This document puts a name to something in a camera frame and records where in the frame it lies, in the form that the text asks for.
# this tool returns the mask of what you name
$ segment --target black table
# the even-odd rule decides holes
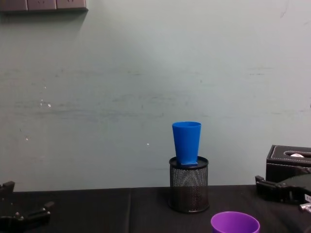
[[[171,210],[168,194],[169,188],[19,192],[13,200],[25,209],[55,201],[49,225],[29,233],[208,233],[211,217],[222,211],[254,216],[261,233],[306,233],[311,226],[311,214],[264,201],[253,185],[210,186],[210,208],[198,214]]]

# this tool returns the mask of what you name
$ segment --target black box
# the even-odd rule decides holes
[[[291,157],[296,153],[304,158]],[[273,145],[267,157],[266,180],[278,183],[293,177],[295,166],[311,167],[311,148]]]

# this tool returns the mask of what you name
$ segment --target purple cup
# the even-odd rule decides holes
[[[213,233],[259,233],[260,230],[257,219],[241,212],[221,212],[210,222]]]

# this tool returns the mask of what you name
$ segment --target wall socket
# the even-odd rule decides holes
[[[56,0],[27,0],[29,11],[56,10]]]
[[[86,9],[86,0],[56,0],[56,5],[58,9]]]
[[[27,0],[0,0],[0,11],[27,11]]]

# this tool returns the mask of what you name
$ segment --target black metal mesh cylinder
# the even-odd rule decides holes
[[[184,166],[176,157],[170,159],[171,196],[169,205],[184,213],[196,213],[209,207],[208,160],[198,157],[198,164]]]

